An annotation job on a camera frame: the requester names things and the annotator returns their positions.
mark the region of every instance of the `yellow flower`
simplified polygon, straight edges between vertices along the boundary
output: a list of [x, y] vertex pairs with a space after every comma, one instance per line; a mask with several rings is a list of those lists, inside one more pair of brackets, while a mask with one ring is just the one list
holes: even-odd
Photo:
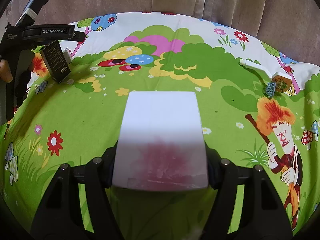
[[96, 80], [95, 77], [88, 77], [87, 79], [80, 79], [78, 81], [78, 83], [89, 83], [89, 82], [92, 82], [92, 88], [94, 89], [93, 92], [100, 92], [101, 91], [101, 84], [99, 84], [99, 80]]
[[118, 90], [116, 90], [116, 93], [118, 94], [118, 96], [127, 96], [129, 92], [129, 89], [126, 88], [119, 88]]
[[38, 156], [42, 156], [43, 150], [42, 150], [42, 145], [41, 144], [39, 144], [37, 146], [37, 150], [36, 151], [38, 153]]

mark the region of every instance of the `red spotted mushroom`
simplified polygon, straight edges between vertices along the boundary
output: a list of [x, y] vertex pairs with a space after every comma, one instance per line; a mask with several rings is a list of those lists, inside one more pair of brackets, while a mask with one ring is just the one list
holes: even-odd
[[311, 148], [310, 142], [312, 142], [312, 140], [313, 140], [312, 132], [310, 132], [308, 130], [304, 130], [302, 138], [301, 138], [301, 142], [303, 145], [307, 146], [307, 150], [310, 150], [310, 148]]

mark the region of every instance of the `red flower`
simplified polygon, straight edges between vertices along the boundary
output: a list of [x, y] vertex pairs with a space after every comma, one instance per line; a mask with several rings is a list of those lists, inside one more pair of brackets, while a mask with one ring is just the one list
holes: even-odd
[[63, 139], [60, 138], [61, 133], [57, 134], [57, 130], [55, 130], [53, 133], [50, 133], [50, 136], [48, 137], [47, 145], [48, 150], [51, 151], [51, 156], [55, 152], [57, 156], [59, 156], [59, 149], [62, 150], [63, 147], [61, 143], [63, 142]]
[[239, 40], [241, 40], [241, 41], [243, 41], [243, 42], [246, 42], [246, 41], [249, 42], [249, 41], [248, 41], [248, 37], [245, 36], [245, 34], [242, 33], [242, 32], [235, 31], [235, 36], [236, 36]]
[[110, 17], [110, 18], [108, 19], [108, 22], [109, 22], [109, 23], [112, 23], [112, 22], [115, 21], [115, 19], [116, 19], [115, 17]]

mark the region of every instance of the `orange hair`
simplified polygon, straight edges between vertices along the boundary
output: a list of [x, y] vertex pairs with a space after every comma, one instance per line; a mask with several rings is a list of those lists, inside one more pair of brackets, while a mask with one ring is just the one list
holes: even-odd
[[269, 100], [266, 97], [260, 98], [257, 103], [257, 108], [257, 128], [264, 135], [269, 135], [272, 132], [272, 124], [276, 122], [294, 124], [296, 120], [289, 108], [280, 106], [274, 99]]

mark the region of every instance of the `cartoon grass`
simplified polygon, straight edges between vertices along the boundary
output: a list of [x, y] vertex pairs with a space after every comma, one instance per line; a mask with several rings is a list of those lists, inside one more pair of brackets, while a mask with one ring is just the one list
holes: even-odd
[[246, 167], [252, 168], [254, 165], [266, 166], [268, 168], [268, 154], [266, 150], [262, 150], [262, 147], [265, 144], [262, 144], [259, 149], [256, 146], [256, 140], [254, 140], [253, 152], [247, 150], [238, 150], [240, 152], [244, 152], [249, 157], [242, 159], [242, 161], [247, 161]]

